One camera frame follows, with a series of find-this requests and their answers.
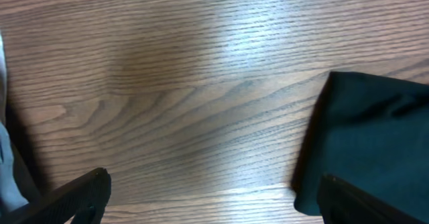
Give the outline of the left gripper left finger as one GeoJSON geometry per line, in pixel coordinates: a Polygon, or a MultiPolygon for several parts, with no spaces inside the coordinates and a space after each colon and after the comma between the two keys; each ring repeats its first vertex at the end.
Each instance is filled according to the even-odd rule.
{"type": "Polygon", "coordinates": [[[100,224],[111,196],[105,168],[90,172],[2,216],[4,224],[100,224]]]}

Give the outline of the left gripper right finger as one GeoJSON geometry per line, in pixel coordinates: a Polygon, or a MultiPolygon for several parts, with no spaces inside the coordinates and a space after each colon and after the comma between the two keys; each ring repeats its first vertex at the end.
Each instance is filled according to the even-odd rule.
{"type": "Polygon", "coordinates": [[[317,203],[326,224],[424,224],[330,174],[320,179],[317,203]]]}

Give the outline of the black t-shirt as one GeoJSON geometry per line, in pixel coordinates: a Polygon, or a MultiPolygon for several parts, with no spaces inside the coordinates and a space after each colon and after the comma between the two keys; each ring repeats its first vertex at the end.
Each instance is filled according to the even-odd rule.
{"type": "Polygon", "coordinates": [[[320,178],[332,174],[428,221],[428,86],[332,72],[296,169],[295,209],[316,216],[320,178]]]}

